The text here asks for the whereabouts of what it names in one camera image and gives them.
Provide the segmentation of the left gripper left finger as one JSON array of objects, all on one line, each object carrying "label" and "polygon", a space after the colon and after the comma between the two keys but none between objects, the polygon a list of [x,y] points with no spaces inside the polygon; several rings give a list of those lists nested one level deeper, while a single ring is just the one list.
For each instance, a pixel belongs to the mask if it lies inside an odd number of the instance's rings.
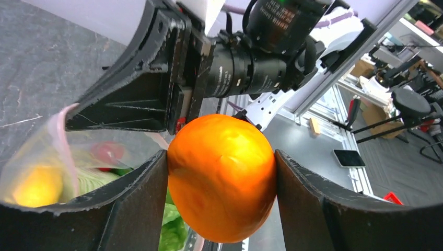
[{"label": "left gripper left finger", "polygon": [[1,203],[1,250],[157,250],[167,154],[66,204]]}]

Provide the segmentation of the yellow lemon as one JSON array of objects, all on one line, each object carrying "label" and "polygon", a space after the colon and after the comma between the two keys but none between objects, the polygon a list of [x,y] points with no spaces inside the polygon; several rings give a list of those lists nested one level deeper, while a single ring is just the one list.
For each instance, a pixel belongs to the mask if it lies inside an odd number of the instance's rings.
[{"label": "yellow lemon", "polygon": [[21,206],[37,208],[57,203],[62,191],[62,171],[56,167],[38,165],[16,186],[12,197]]}]

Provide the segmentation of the clear zip top bag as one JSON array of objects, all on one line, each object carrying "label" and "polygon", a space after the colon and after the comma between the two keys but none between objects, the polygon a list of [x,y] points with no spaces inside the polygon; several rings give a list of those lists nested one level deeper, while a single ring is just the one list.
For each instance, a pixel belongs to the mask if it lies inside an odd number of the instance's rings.
[{"label": "clear zip top bag", "polygon": [[[64,128],[65,117],[73,108],[65,107],[53,115],[11,160],[1,167],[1,203],[21,206],[12,197],[14,189],[38,165],[56,167],[62,171],[63,191],[59,201],[54,204],[66,204],[82,196],[79,192],[78,168],[135,170],[158,151],[164,150],[157,147],[154,140],[143,132],[67,132]],[[201,250],[203,240],[186,224],[185,227],[188,236],[183,250]]]}]

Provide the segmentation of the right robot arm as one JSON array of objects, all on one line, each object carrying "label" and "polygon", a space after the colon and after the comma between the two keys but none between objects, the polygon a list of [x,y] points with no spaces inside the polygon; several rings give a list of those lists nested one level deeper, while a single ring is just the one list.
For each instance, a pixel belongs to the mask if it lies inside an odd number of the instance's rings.
[{"label": "right robot arm", "polygon": [[147,1],[127,48],[78,100],[69,131],[176,134],[204,98],[289,93],[335,72],[376,31],[344,1],[251,1],[215,37],[182,3]]}]

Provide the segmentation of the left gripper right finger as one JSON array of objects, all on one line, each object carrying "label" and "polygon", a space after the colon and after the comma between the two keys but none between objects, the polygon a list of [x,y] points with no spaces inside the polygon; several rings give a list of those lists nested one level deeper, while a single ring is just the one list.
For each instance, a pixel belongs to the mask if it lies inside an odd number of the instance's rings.
[{"label": "left gripper right finger", "polygon": [[287,250],[442,250],[442,205],[408,207],[348,190],[276,150]]}]

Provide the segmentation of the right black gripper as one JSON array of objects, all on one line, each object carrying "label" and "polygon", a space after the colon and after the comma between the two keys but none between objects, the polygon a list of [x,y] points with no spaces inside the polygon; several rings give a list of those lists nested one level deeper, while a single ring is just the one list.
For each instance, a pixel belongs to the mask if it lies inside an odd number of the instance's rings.
[{"label": "right black gripper", "polygon": [[[182,10],[185,30],[179,57],[178,80],[172,86],[168,132],[180,131],[201,110],[215,42],[204,32],[204,22]],[[69,112],[69,131],[114,129],[166,130],[170,98],[173,30],[166,1],[147,1],[130,44],[102,77],[79,98]]]}]

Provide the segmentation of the green napa cabbage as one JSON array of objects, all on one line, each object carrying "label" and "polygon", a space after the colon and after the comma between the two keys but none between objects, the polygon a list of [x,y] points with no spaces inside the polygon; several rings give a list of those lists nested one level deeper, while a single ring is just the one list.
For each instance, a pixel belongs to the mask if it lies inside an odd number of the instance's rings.
[{"label": "green napa cabbage", "polygon": [[[78,185],[81,195],[96,190],[131,172],[132,169],[117,168],[78,168]],[[165,209],[159,239],[159,250],[183,250],[188,236],[184,220],[180,216],[177,207],[167,190]]]}]

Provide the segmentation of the orange bell pepper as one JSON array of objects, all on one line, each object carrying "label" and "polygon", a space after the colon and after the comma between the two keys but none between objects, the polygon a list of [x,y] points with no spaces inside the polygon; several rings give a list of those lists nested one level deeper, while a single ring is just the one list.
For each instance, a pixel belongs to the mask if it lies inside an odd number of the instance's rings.
[{"label": "orange bell pepper", "polygon": [[184,221],[203,238],[240,242],[266,221],[276,197],[276,160],[264,134],[220,114],[199,117],[167,150],[168,188]]}]

